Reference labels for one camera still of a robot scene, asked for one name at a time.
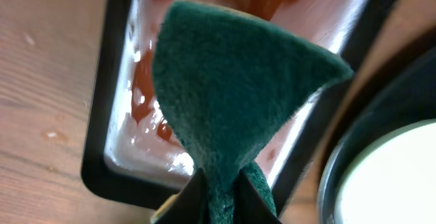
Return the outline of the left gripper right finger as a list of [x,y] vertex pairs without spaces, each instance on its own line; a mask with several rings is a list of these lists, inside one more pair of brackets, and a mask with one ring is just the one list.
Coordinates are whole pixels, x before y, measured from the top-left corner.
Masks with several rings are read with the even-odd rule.
[[235,224],[281,224],[243,171],[240,171],[234,183],[234,191]]

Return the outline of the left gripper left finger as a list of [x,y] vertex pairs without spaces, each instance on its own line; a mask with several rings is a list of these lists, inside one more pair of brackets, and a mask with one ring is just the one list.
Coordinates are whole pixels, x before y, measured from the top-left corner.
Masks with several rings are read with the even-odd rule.
[[153,215],[153,224],[201,224],[207,215],[207,183],[196,170],[180,193],[172,195]]

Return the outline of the green scrubbing sponge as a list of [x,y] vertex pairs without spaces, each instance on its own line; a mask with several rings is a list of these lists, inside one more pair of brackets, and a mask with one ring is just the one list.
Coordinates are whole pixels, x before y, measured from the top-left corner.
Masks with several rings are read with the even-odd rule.
[[211,223],[233,222],[241,171],[275,211],[255,158],[312,94],[353,74],[341,57],[277,25],[188,0],[168,8],[152,70],[163,117],[205,174]]

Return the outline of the light blue plate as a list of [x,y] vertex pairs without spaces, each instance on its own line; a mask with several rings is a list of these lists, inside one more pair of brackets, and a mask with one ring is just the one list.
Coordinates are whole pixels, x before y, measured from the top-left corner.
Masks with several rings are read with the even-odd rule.
[[339,185],[342,224],[435,224],[435,121],[401,127],[366,147]]

